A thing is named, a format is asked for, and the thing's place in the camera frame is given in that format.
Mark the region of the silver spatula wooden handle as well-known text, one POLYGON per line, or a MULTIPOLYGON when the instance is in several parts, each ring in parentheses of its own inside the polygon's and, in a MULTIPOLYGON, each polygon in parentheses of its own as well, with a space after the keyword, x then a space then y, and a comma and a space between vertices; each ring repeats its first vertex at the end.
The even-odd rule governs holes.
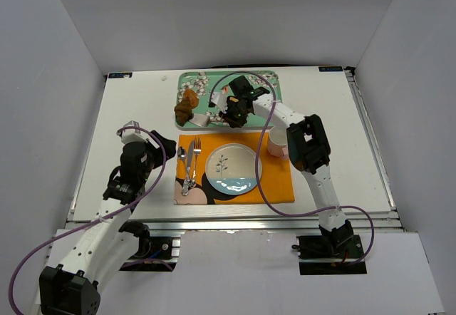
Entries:
POLYGON ((224 126, 224 122, 218 116, 208 114, 196 114, 192 115, 189 122, 197 127, 206 128, 209 126, 224 126))

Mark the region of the dark brown croissant bread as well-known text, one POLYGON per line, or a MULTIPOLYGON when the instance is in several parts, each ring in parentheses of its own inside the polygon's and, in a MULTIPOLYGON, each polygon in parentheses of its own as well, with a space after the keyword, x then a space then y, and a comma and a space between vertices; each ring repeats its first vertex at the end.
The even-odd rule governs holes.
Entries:
POLYGON ((198 106, 199 101, 183 98, 175 107, 175 121, 179 126, 184 126, 193 118, 193 110, 198 106))

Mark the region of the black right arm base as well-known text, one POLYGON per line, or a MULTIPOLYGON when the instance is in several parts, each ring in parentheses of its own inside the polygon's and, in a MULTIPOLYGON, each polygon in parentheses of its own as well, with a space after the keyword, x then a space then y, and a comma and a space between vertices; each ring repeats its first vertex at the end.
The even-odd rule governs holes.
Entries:
POLYGON ((336 276, 367 274, 361 238, 355 235, 342 247, 333 250, 331 244, 318 235, 306 235, 296 238, 291 250, 298 254, 301 276, 336 276))

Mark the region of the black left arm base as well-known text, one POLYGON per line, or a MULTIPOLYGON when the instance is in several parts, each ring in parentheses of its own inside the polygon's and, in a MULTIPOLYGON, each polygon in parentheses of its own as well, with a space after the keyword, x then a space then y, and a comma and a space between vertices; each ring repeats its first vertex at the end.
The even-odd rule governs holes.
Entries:
POLYGON ((150 234, 146 224, 136 221, 127 221, 119 232, 130 233, 138 240, 138 250, 120 268, 122 272, 171 272, 175 268, 172 237, 150 234))

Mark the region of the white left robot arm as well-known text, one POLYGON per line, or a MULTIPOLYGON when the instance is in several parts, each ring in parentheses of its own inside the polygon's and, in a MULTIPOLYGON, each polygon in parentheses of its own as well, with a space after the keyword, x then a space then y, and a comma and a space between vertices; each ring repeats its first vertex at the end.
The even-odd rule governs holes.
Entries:
POLYGON ((118 131, 123 144, 120 164, 107 182, 95 217, 69 253, 39 276, 42 314, 96 314, 103 288, 126 261, 146 257, 147 225, 130 220, 136 202, 145 196, 154 169, 162 170, 176 155, 174 140, 157 131, 126 126, 118 131))

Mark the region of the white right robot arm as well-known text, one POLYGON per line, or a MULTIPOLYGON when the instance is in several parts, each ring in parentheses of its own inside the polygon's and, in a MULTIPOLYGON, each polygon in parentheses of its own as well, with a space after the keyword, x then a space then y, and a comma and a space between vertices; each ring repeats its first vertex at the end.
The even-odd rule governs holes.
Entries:
POLYGON ((321 257, 344 261, 348 245, 353 239, 353 228, 341 209, 330 174, 331 148, 323 123, 317 115, 303 115, 284 105, 276 91, 262 76, 251 73, 267 87, 254 88, 248 81, 247 71, 229 82, 231 93, 211 91, 209 106, 218 107, 219 115, 231 128, 241 128, 249 115, 266 120, 286 131, 288 158, 307 181, 317 210, 321 241, 326 246, 321 257))

